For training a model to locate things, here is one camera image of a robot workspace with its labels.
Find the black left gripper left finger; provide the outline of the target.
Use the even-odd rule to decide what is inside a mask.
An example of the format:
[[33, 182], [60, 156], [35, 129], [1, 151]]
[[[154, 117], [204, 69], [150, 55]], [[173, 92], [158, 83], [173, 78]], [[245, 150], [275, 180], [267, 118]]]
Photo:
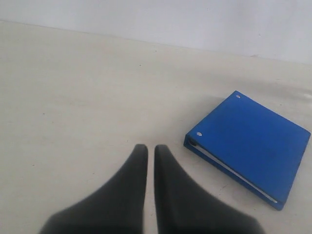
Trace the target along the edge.
[[137, 144], [122, 167], [97, 191], [52, 215], [42, 234], [141, 234], [148, 149]]

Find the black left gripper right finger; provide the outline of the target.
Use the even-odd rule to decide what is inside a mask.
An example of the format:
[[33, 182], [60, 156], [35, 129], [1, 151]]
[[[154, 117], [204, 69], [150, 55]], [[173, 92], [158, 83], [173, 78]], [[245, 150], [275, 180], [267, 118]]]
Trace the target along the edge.
[[154, 193], [160, 234], [263, 234], [259, 222], [199, 186], [166, 145], [155, 147]]

